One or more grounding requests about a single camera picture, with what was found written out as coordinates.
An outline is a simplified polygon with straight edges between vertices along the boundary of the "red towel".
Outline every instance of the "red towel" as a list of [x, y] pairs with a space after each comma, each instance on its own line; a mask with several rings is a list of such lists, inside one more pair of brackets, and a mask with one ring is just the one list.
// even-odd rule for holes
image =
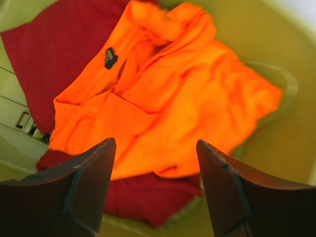
[[[55, 126], [53, 99], [99, 52], [128, 2], [59, 0], [31, 23], [1, 33], [32, 117], [42, 134], [51, 132]], [[37, 168], [41, 171], [71, 158], [48, 151]], [[156, 227], [195, 195], [200, 195], [199, 176], [167, 180], [148, 174], [112, 182], [105, 212], [143, 220]]]
[[[48, 151], [37, 163], [37, 169], [42, 171], [71, 158], [62, 152]], [[104, 211], [158, 227], [195, 196], [201, 196], [199, 177], [163, 179], [150, 173], [112, 181]]]
[[55, 126], [53, 99], [100, 51], [128, 2], [58, 0], [31, 23], [1, 33], [31, 115], [42, 134], [52, 132]]

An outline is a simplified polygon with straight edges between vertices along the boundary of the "pile of laundry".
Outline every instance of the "pile of laundry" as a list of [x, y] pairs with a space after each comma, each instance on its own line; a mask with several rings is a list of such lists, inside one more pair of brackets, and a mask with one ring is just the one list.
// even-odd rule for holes
[[201, 7], [156, 0], [59, 0], [1, 33], [51, 134], [38, 171], [114, 137], [106, 213], [158, 227], [201, 196], [196, 142], [231, 153], [282, 98], [215, 33]]

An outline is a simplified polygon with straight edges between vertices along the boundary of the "yellow bin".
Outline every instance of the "yellow bin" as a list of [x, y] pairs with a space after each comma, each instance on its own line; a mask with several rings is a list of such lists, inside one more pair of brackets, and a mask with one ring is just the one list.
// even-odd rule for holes
[[[0, 0], [0, 31], [31, 21], [55, 0]], [[180, 0], [160, 0], [171, 8]], [[264, 119], [235, 156], [268, 174], [316, 185], [316, 17], [312, 0], [191, 0], [213, 15], [217, 39], [286, 91], [281, 110]], [[36, 172], [47, 150], [11, 126], [28, 111], [24, 94], [0, 42], [0, 180]], [[212, 236], [206, 201], [193, 201], [159, 229], [104, 215], [99, 237]]]

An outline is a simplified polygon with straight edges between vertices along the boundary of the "orange shirt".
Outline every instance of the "orange shirt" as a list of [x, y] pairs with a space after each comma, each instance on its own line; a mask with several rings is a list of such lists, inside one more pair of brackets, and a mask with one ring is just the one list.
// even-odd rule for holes
[[278, 108], [282, 92], [214, 35], [200, 7], [166, 12], [132, 0], [104, 47], [55, 98], [49, 147], [77, 155], [114, 137], [112, 180], [199, 173], [198, 139], [231, 152]]

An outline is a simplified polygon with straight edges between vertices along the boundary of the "plastic bin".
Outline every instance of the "plastic bin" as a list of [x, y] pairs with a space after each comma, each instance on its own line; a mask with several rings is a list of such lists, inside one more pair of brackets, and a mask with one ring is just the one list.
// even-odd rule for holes
[[[54, 0], [0, 0], [0, 31], [31, 21]], [[160, 0], [173, 7], [180, 0]], [[288, 86], [282, 113], [263, 123], [238, 150], [239, 159], [268, 174], [316, 184], [316, 25], [304, 18], [294, 0], [192, 0], [214, 17], [217, 38], [266, 78]], [[292, 80], [285, 85], [281, 79]], [[40, 141], [15, 126], [28, 112], [24, 94], [0, 43], [0, 180], [34, 173], [35, 162], [47, 150]], [[112, 237], [212, 236], [205, 199], [192, 203], [166, 225], [151, 229], [140, 222], [104, 215], [101, 233]]]

